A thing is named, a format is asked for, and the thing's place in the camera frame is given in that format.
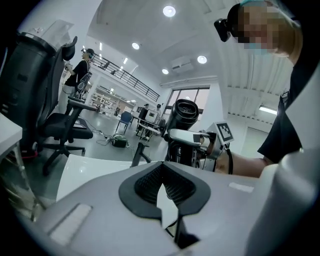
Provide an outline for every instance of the ceiling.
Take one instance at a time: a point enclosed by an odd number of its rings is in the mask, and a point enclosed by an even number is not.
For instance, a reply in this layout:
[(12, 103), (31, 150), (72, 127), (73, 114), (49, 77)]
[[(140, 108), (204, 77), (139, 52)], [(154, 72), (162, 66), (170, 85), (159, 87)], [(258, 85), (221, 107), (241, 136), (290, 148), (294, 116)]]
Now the ceiling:
[[(161, 83), (218, 76), (225, 111), (231, 115), (273, 124), (275, 115), (259, 106), (277, 109), (289, 84), (291, 63), (272, 55), (252, 55), (232, 39), (221, 42), (214, 27), (239, 0), (103, 0), (88, 35), (128, 56)], [(173, 6), (168, 18), (163, 8)], [(132, 43), (140, 44), (139, 50)], [(197, 57), (208, 61), (199, 64)], [(172, 70), (177, 58), (190, 59), (192, 70)], [(162, 69), (169, 70), (168, 75)]]

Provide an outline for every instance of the chair armrest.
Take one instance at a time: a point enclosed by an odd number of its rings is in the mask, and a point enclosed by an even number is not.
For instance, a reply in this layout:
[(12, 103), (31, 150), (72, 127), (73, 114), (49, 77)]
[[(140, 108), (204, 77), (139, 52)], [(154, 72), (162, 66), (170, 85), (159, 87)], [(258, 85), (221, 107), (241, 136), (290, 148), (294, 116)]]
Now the chair armrest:
[(71, 97), (71, 96), (68, 96), (68, 99), (73, 100), (73, 101), (75, 101), (75, 102), (81, 102), (81, 103), (85, 103), (85, 102), (86, 102), (86, 101), (83, 100), (83, 99), (74, 98), (74, 97)]
[(73, 107), (80, 108), (82, 110), (83, 109), (84, 110), (90, 110), (90, 111), (96, 111), (97, 110), (97, 108), (94, 107), (94, 106), (89, 106), (89, 105), (86, 105), (86, 104), (83, 104), (83, 103), (80, 103), (80, 102), (76, 102), (76, 101), (71, 100), (71, 99), (68, 100), (68, 103), (70, 105), (72, 105)]

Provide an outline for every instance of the black strap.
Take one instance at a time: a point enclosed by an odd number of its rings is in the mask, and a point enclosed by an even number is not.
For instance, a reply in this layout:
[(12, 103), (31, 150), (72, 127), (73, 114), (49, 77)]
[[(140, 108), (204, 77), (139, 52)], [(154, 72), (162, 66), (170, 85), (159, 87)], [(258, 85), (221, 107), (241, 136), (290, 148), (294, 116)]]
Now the black strap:
[(232, 154), (231, 154), (231, 151), (230, 151), (229, 146), (230, 146), (230, 143), (227, 143), (227, 144), (225, 145), (225, 150), (226, 150), (226, 153), (227, 153), (228, 156), (229, 156), (229, 170), (228, 170), (228, 174), (229, 174), (229, 175), (232, 175), (233, 172), (234, 172), (234, 161), (233, 161), (233, 159), (232, 159)]

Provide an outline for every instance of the black railing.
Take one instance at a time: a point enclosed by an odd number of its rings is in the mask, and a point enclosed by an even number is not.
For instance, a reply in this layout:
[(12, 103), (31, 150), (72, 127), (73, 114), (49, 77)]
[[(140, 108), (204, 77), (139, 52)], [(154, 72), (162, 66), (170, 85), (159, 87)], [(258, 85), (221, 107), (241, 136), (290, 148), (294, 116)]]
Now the black railing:
[(129, 74), (128, 72), (120, 69), (119, 66), (112, 63), (111, 61), (105, 59), (104, 57), (100, 57), (99, 55), (95, 54), (92, 64), (97, 66), (98, 68), (110, 73), (111, 75), (119, 78), (120, 80), (124, 81), (128, 85), (135, 88), (137, 91), (143, 93), (151, 100), (157, 102), (159, 98), (159, 94), (157, 94), (154, 90), (150, 89), (146, 86), (143, 82), (135, 78), (133, 75)]

